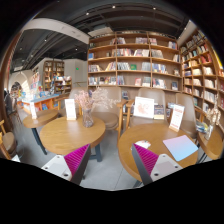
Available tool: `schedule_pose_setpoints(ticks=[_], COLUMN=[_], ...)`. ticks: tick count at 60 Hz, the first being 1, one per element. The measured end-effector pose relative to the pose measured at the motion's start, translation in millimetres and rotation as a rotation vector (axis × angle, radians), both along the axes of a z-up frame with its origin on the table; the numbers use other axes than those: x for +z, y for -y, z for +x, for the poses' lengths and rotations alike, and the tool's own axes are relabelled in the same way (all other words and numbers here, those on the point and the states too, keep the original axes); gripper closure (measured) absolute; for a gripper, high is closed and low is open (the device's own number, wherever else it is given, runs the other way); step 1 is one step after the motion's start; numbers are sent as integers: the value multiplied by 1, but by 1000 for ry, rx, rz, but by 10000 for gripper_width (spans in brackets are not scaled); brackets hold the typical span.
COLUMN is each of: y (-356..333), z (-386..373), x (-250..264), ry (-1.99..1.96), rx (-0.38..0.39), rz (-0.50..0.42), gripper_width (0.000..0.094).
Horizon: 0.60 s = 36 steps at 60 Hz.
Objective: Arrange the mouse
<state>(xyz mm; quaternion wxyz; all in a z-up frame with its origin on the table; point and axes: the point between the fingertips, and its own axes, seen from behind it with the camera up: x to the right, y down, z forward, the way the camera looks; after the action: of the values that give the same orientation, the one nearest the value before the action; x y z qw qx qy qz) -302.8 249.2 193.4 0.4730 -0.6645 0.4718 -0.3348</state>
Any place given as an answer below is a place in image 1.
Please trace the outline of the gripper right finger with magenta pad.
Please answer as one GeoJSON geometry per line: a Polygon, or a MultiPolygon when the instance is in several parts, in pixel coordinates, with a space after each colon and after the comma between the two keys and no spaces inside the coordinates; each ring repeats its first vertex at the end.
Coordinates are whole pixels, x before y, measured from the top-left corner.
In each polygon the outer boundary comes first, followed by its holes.
{"type": "Polygon", "coordinates": [[[167,154],[158,155],[137,144],[132,145],[132,155],[144,185],[148,185],[182,169],[167,154]]]}

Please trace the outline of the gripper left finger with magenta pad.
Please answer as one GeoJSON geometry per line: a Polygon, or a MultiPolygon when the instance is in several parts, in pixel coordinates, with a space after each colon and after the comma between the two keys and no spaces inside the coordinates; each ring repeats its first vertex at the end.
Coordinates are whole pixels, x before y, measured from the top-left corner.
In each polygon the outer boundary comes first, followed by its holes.
{"type": "Polygon", "coordinates": [[[42,169],[79,185],[83,178],[90,154],[90,145],[87,144],[65,156],[54,156],[42,169]]]}

